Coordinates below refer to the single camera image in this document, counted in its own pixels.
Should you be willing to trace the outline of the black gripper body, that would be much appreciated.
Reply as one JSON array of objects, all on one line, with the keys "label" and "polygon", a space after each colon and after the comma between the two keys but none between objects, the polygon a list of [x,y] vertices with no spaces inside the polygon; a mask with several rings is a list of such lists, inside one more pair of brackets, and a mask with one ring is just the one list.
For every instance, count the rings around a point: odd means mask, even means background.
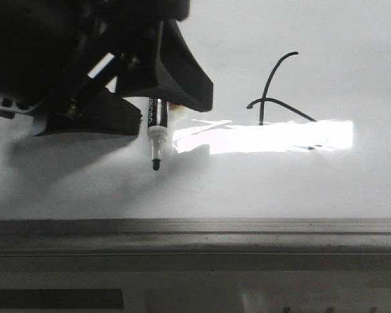
[{"label": "black gripper body", "polygon": [[103,89],[122,97],[126,41],[189,10],[188,1],[0,1],[0,116],[79,116]]}]

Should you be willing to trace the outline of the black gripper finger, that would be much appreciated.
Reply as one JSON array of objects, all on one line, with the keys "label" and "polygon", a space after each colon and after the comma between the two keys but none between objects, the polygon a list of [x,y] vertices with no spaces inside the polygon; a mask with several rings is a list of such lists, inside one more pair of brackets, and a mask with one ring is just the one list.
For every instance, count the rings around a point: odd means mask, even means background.
[{"label": "black gripper finger", "polygon": [[199,66],[175,20],[155,22],[124,45],[115,92],[161,98],[197,112],[212,109],[214,84]]},{"label": "black gripper finger", "polygon": [[141,111],[129,101],[103,89],[92,98],[75,118],[58,113],[35,117],[35,134],[91,132],[136,136],[139,134]]}]

